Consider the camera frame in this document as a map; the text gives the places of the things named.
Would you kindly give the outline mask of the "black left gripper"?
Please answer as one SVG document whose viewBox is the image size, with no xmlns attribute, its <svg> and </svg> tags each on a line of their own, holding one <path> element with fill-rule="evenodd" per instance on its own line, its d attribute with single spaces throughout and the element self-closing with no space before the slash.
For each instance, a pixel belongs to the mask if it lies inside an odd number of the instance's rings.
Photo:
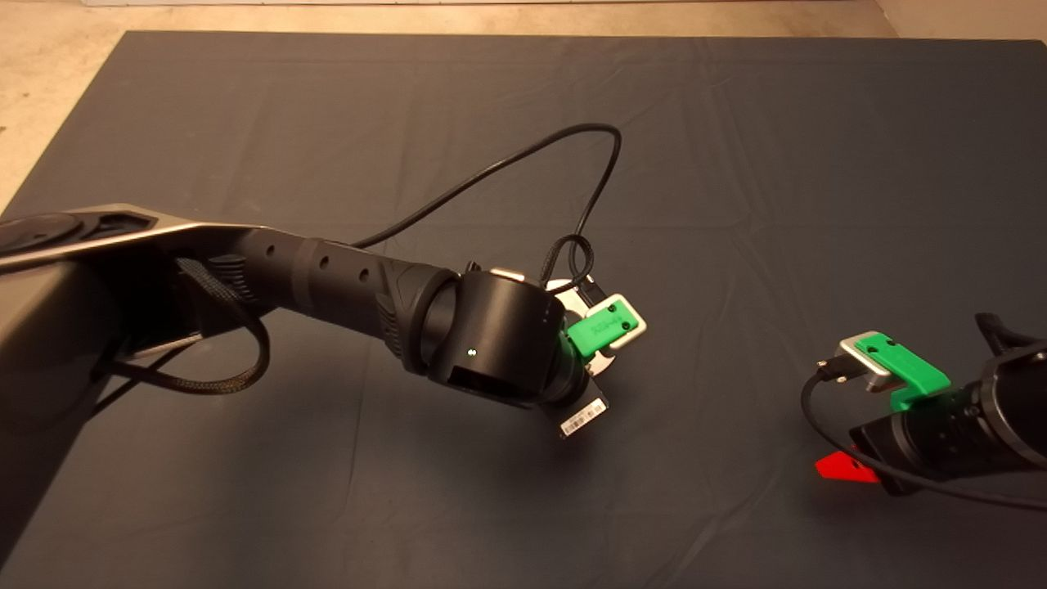
<svg viewBox="0 0 1047 589">
<path fill-rule="evenodd" d="M 560 438 L 581 432 L 609 409 L 609 400 L 586 366 L 561 364 L 545 388 L 545 420 Z"/>
</svg>

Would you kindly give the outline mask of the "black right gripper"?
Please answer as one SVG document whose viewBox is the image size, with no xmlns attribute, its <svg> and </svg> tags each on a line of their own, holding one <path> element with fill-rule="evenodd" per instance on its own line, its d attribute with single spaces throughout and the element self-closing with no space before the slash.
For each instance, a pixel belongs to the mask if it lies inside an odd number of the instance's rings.
<svg viewBox="0 0 1047 589">
<path fill-rule="evenodd" d="M 856 450 L 882 463 L 934 482 L 975 479 L 992 473 L 992 436 L 982 423 L 982 384 L 923 398 L 906 411 L 850 429 Z M 878 483 L 879 476 L 845 452 L 816 460 L 823 479 Z"/>
</svg>

